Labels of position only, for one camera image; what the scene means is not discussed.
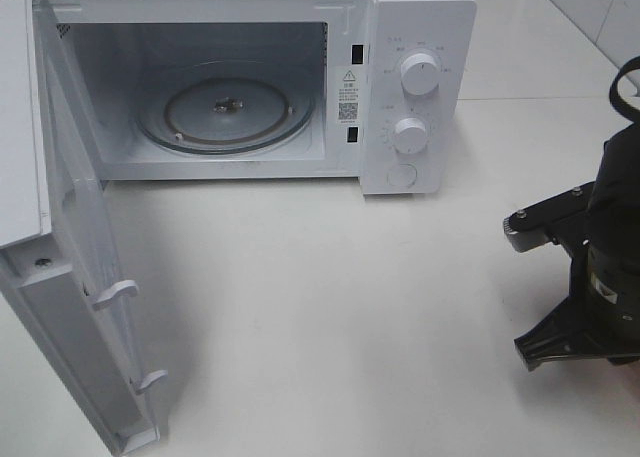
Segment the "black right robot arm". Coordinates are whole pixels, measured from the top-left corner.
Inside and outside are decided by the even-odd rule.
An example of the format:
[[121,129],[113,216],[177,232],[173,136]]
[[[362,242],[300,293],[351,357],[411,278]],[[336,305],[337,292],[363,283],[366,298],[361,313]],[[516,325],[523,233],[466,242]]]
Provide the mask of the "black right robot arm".
[[569,294],[515,339],[528,370],[552,361],[639,358],[639,128],[604,144],[594,181],[514,212],[504,234],[518,252],[547,243],[571,259]]

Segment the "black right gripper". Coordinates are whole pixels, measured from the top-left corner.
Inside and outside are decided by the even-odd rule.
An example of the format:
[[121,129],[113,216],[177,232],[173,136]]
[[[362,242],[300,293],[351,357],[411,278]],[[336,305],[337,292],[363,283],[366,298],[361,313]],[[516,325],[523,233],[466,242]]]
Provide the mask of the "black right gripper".
[[564,245],[569,295],[514,340],[528,371],[554,361],[639,361],[639,278],[588,241]]

